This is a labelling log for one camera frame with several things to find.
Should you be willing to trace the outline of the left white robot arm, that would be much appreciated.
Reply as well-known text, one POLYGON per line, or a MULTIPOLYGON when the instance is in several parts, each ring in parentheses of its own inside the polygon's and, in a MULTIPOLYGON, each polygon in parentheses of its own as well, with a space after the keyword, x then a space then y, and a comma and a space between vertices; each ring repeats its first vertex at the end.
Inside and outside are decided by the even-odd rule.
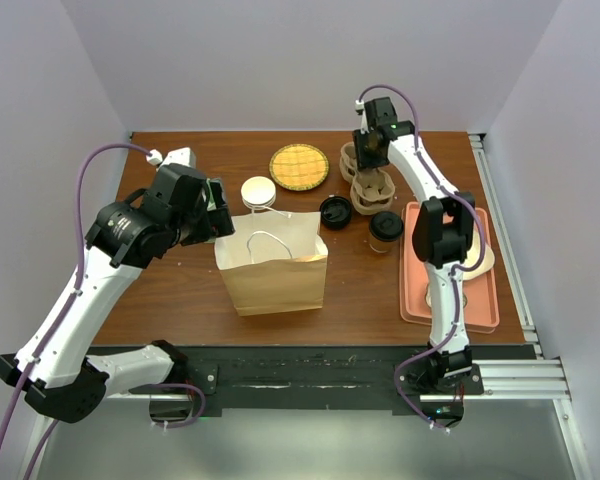
POLYGON ((83 261, 34 337, 0 355, 0 378, 21 385, 37 413, 76 423, 111 395, 147 385, 176 392, 188 359, 164 340, 124 353, 88 350, 122 294, 176 245, 208 243, 234 232, 222 181, 178 164, 152 184, 103 207, 88 230, 83 261))

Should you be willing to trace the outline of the black coffee cup lid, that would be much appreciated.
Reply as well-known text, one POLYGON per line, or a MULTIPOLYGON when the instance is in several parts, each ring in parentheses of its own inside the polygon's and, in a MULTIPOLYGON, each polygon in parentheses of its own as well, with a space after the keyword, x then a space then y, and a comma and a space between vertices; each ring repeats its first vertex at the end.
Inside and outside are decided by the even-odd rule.
POLYGON ((381 211, 371 217, 369 231, 379 241, 393 242, 403 235, 404 222, 394 212, 381 211))

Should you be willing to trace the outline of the brown paper bag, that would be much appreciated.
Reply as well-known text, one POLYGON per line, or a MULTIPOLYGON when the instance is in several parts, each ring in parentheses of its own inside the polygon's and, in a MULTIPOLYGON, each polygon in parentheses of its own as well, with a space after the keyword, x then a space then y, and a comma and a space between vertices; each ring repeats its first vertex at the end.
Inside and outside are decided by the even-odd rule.
POLYGON ((241 317, 323 307, 329 250, 318 212, 251 213, 214 244, 215 261, 241 317))

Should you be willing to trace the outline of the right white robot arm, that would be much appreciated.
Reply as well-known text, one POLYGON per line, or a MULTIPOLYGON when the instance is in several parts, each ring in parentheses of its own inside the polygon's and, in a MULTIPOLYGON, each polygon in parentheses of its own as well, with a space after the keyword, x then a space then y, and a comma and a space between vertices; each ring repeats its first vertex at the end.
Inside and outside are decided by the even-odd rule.
POLYGON ((429 281, 432 325, 428 349, 414 357, 428 386, 449 392, 473 367, 464 323, 463 275, 477 268, 463 263, 484 228, 475 198, 446 179, 420 142, 416 121, 400 121, 390 98, 358 99, 361 126, 353 132, 360 170, 393 165, 419 203, 412 247, 429 281))

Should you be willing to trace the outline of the brown paper coffee cup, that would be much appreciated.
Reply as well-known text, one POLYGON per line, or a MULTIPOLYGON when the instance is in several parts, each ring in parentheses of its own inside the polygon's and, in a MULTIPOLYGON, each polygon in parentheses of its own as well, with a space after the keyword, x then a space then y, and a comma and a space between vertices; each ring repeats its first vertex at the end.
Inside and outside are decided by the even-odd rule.
POLYGON ((370 248, 379 254, 386 254, 391 252, 396 243, 397 240, 395 238, 390 238, 390 239, 384 239, 384 238, 378 238, 373 232, 369 233, 369 240, 368 240, 369 246, 370 248))

